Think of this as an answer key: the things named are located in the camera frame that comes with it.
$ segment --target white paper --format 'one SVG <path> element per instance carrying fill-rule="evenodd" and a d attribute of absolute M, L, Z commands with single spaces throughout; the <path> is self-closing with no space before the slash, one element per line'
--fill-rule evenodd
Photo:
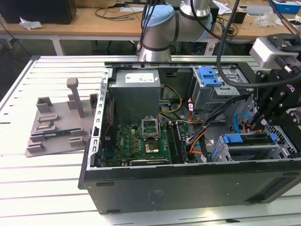
<path fill-rule="evenodd" d="M 153 73 L 128 73 L 126 83 L 155 82 Z"/>
<path fill-rule="evenodd" d="M 213 0 L 213 2 L 217 5 L 218 8 L 220 8 L 218 10 L 218 15 L 222 15 L 224 13 L 231 13 L 232 12 L 232 9 L 228 8 L 224 4 L 222 4 L 222 3 L 218 2 L 218 1 L 215 1 L 215 0 Z"/>
<path fill-rule="evenodd" d="M 20 25 L 27 29 L 27 30 L 31 30 L 31 29 L 36 29 L 36 28 L 41 28 L 43 27 L 42 24 L 39 22 L 39 21 L 34 21 L 34 22 L 31 22 L 31 21 L 27 21 L 27 20 L 24 20 L 23 18 L 20 17 Z"/>

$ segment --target cable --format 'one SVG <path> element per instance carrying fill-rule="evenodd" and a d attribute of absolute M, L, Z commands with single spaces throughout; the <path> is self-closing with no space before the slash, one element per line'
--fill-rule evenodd
<path fill-rule="evenodd" d="M 196 122 L 190 122 L 190 121 L 185 121 L 185 120 L 180 120 L 180 119 L 172 119 L 170 117 L 168 117 L 167 115 L 163 114 L 163 113 L 159 113 L 160 115 L 162 115 L 165 119 L 169 120 L 169 121 L 181 121 L 181 122 L 185 122 L 185 123 L 189 123 L 189 124 L 195 124 Z"/>
<path fill-rule="evenodd" d="M 281 23 L 290 31 L 290 33 L 298 35 L 300 38 L 299 31 L 286 18 L 283 17 L 283 15 L 279 12 L 278 8 L 275 6 L 274 2 L 272 0 L 268 0 L 268 2 L 273 8 L 276 15 L 281 20 Z"/>
<path fill-rule="evenodd" d="M 146 22 L 144 23 L 143 30 L 142 30 L 141 37 L 140 37 L 140 39 L 141 39 L 141 40 L 140 40 L 140 44 L 141 44 L 141 45 L 142 45 L 142 43 L 143 43 L 143 38 L 144 38 L 146 29 L 147 29 L 147 25 L 149 24 L 149 21 L 150 21 L 150 19 L 151 19 L 151 16 L 152 16 L 154 10 L 155 10 L 155 7 L 156 7 L 157 2 L 158 2 L 158 0 L 155 0 L 154 5 L 152 6 L 152 9 L 151 9 L 150 14 L 149 14 L 149 11 L 150 11 L 150 8 L 151 8 L 151 4 L 149 5 L 147 14 L 145 15 L 145 16 L 147 16 L 147 19 L 146 19 Z"/>
<path fill-rule="evenodd" d="M 169 45 L 169 47 L 173 47 L 173 48 L 174 48 L 174 52 L 172 53 L 172 52 L 170 51 L 170 54 L 176 54 L 176 53 L 177 53 L 177 47 L 176 47 L 176 46 L 174 46 L 174 45 Z"/>
<path fill-rule="evenodd" d="M 17 42 L 19 43 L 19 45 L 22 47 L 22 49 L 24 49 L 24 51 L 31 57 L 32 55 L 27 51 L 27 49 L 24 48 L 23 45 L 21 45 L 21 43 L 18 41 L 18 39 L 16 39 L 7 29 L 6 27 L 3 25 L 3 23 L 0 20 L 0 24 L 1 26 L 4 28 L 4 30 Z"/>
<path fill-rule="evenodd" d="M 144 7 L 143 7 L 143 11 L 142 11 L 142 20 L 141 20 L 141 29 L 143 29 L 143 20 L 145 18 L 145 13 L 146 13 L 146 10 L 147 10 L 147 4 L 148 4 L 149 0 L 146 0 L 145 4 L 144 4 Z"/>
<path fill-rule="evenodd" d="M 105 133 L 103 134 L 103 137 L 105 137 L 105 135 L 107 134 L 107 132 L 109 131 L 109 128 L 111 127 L 111 123 L 112 123 L 112 100 L 110 100 L 110 122 L 108 125 L 107 130 L 105 131 Z"/>
<path fill-rule="evenodd" d="M 217 116 L 221 115 L 222 113 L 224 113 L 228 106 L 236 101 L 239 100 L 244 100 L 244 99 L 248 99 L 250 97 L 251 94 L 245 94 L 245 95 L 241 95 L 238 97 L 233 97 L 230 100 L 226 101 L 225 103 L 223 103 L 221 106 L 219 106 L 218 108 L 216 108 L 215 110 L 213 110 L 209 116 L 205 119 L 205 121 L 202 123 L 201 127 L 202 129 L 196 133 L 195 135 L 193 135 L 192 137 L 190 137 L 188 139 L 188 143 L 193 142 L 193 140 L 198 137 L 202 132 L 204 132 L 205 129 L 207 129 L 207 127 L 210 125 L 210 123 L 216 119 Z"/>
<path fill-rule="evenodd" d="M 195 100 L 192 100 L 192 101 L 190 101 L 188 104 L 194 104 L 196 101 Z M 197 120 L 193 120 L 192 119 L 192 113 L 193 113 L 193 111 L 190 111 L 190 113 L 189 113 L 189 115 L 188 115 L 188 119 L 189 119 L 189 121 L 190 122 L 197 122 Z"/>
<path fill-rule="evenodd" d="M 264 88 L 264 87 L 266 88 L 266 87 L 285 85 L 287 83 L 292 83 L 292 82 L 301 80 L 301 73 L 296 73 L 296 76 L 289 78 L 289 79 L 285 79 L 285 80 L 281 80 L 281 81 L 262 82 L 262 83 L 241 83 L 241 82 L 234 82 L 234 81 L 231 81 L 230 79 L 228 79 L 228 77 L 222 71 L 222 64 L 221 64 L 222 47 L 223 47 L 224 43 L 226 42 L 226 38 L 227 38 L 226 31 L 231 26 L 231 23 L 233 21 L 238 4 L 239 4 L 239 0 L 236 0 L 234 3 L 232 13 L 229 18 L 229 22 L 227 23 L 225 31 L 222 33 L 222 41 L 221 41 L 221 45 L 219 47 L 217 57 L 216 57 L 216 66 L 217 66 L 218 74 L 221 76 L 221 78 L 224 80 L 224 82 L 231 86 L 239 87 L 239 88 Z"/>
<path fill-rule="evenodd" d="M 179 111 L 180 108 L 181 108 L 181 106 L 182 106 L 182 98 L 180 97 L 179 93 L 174 88 L 172 88 L 171 86 L 166 85 L 166 84 L 163 84 L 163 85 L 166 86 L 166 87 L 169 87 L 179 97 L 180 104 L 179 104 L 179 106 L 176 109 L 173 109 L 171 111 L 166 111 L 166 112 L 159 112 L 159 113 L 172 113 L 172 112 Z"/>
<path fill-rule="evenodd" d="M 189 153 L 190 154 L 194 154 L 194 153 L 199 153 L 199 154 L 202 154 L 202 152 L 196 152 L 196 151 L 193 151 L 193 148 L 194 146 L 196 145 L 197 141 L 206 133 L 207 129 L 201 134 L 199 135 L 199 137 L 195 140 L 195 142 L 192 144 L 190 150 L 189 150 Z"/>
<path fill-rule="evenodd" d="M 141 12 L 134 12 L 134 13 L 129 13 L 129 14 L 122 15 L 122 16 L 107 17 L 107 16 L 99 15 L 99 14 L 97 13 L 99 10 L 102 10 L 102 9 L 104 9 L 104 8 L 99 8 L 98 10 L 96 10 L 96 11 L 95 11 L 95 15 L 96 15 L 96 16 L 99 16 L 99 17 L 101 17 L 101 18 L 103 18 L 103 19 L 107 19 L 107 20 L 125 19 L 125 17 L 127 17 L 127 16 L 134 15 L 134 14 L 137 14 L 137 13 L 141 13 Z"/>
<path fill-rule="evenodd" d="M 17 47 L 17 49 L 16 49 L 16 51 L 15 51 L 15 53 L 14 53 L 14 62 L 15 62 L 15 64 L 18 65 L 19 67 L 23 68 L 23 67 L 22 67 L 21 65 L 19 65 L 19 64 L 17 63 L 17 61 L 16 61 L 16 53 L 17 53 L 17 51 L 18 51 L 18 49 L 19 49 L 19 47 L 20 47 L 20 44 L 18 45 L 18 47 Z"/>
<path fill-rule="evenodd" d="M 244 114 L 248 119 L 250 119 L 250 116 L 247 112 L 239 112 L 234 116 L 234 127 L 235 127 L 237 133 L 240 133 L 240 129 L 238 127 L 237 119 L 238 119 L 238 116 L 241 115 L 241 114 Z"/>
<path fill-rule="evenodd" d="M 196 19 L 196 21 L 202 26 L 202 28 L 207 31 L 209 34 L 211 34 L 213 37 L 219 39 L 219 40 L 222 40 L 222 37 L 214 34 L 211 30 L 209 30 L 205 25 L 203 25 L 203 23 L 200 21 L 200 19 L 198 18 L 195 10 L 194 10 L 194 6 L 193 6 L 193 0 L 190 0 L 190 7 L 191 7 L 191 11 L 192 11 L 192 14 L 194 16 L 194 18 Z M 255 40 L 252 40 L 252 41 L 244 41 L 244 42 L 233 42 L 233 41 L 229 41 L 229 40 L 226 40 L 226 43 L 236 43 L 236 44 L 249 44 L 249 43 L 252 43 L 254 42 Z"/>

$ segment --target floor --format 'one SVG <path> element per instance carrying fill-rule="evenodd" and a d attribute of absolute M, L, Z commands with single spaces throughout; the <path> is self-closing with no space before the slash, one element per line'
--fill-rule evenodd
<path fill-rule="evenodd" d="M 32 54 L 40 56 L 55 56 L 55 49 L 50 40 L 19 40 Z M 0 46 L 0 100 L 5 96 L 15 79 L 21 73 L 30 57 L 14 40 L 11 41 L 13 49 L 6 50 Z M 62 41 L 66 55 L 135 55 L 135 48 L 127 41 Z M 176 43 L 170 46 L 172 55 L 202 55 L 205 50 L 204 43 L 183 43 L 181 52 L 176 53 Z M 246 46 L 229 46 L 225 55 L 247 55 Z"/>

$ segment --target table leg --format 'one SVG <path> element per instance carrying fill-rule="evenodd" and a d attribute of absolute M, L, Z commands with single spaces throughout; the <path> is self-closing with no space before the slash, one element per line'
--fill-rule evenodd
<path fill-rule="evenodd" d="M 0 43 L 8 50 L 11 50 L 13 48 L 10 44 L 9 39 L 0 39 Z"/>
<path fill-rule="evenodd" d="M 60 39 L 58 37 L 54 37 L 52 39 L 52 42 L 53 42 L 53 46 L 55 47 L 56 55 L 65 56 L 65 51 L 61 45 Z"/>
<path fill-rule="evenodd" d="M 177 42 L 177 50 L 176 50 L 176 52 L 179 53 L 181 50 L 182 50 L 182 42 L 178 41 Z"/>
<path fill-rule="evenodd" d="M 217 42 L 218 39 L 207 39 L 207 46 L 204 53 L 205 56 L 212 56 L 213 50 Z"/>

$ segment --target motherboard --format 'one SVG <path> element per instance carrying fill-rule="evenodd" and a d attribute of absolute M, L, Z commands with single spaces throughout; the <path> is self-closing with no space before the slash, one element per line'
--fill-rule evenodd
<path fill-rule="evenodd" d="M 184 163 L 184 140 L 189 136 L 185 123 L 119 124 L 112 148 L 105 148 L 102 163 L 108 166 L 139 166 Z"/>

